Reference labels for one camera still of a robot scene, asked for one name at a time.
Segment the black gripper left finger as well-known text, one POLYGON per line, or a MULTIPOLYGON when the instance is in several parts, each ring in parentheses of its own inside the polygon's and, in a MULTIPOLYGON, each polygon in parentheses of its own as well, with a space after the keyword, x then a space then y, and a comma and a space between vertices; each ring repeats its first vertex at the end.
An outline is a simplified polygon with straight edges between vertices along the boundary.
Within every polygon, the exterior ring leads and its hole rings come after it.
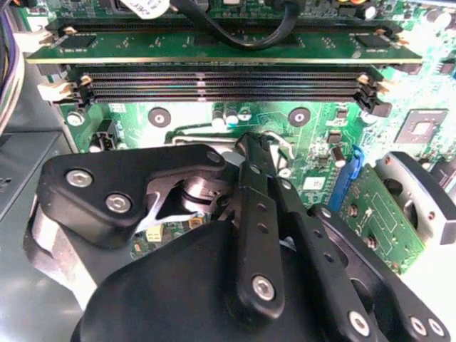
POLYGON ((285 307, 266 137, 243 135, 240 162, 205 144, 54 157, 41 171, 33 265, 64 284, 83 313, 113 273, 212 222, 234 227, 230 311, 275 320, 285 307))

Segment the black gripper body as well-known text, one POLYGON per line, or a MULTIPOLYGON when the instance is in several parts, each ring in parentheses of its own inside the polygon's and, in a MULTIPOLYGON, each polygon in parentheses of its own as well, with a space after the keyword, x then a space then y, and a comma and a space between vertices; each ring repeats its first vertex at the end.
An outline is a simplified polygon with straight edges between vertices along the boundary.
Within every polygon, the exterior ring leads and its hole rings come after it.
POLYGON ((273 321, 230 311, 237 265, 231 224, 212 222, 111 274, 94 292, 73 341, 337 341, 311 301, 297 253, 281 248, 285 307, 273 321))

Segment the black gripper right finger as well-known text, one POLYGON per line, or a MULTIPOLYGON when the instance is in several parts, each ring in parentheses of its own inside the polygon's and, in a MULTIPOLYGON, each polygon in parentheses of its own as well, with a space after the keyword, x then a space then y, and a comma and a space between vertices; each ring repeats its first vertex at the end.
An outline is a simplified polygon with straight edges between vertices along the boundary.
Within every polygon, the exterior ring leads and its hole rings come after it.
POLYGON ((442 321, 328 207, 303 206, 266 159, 278 207, 286 307, 266 341, 449 341, 442 321))

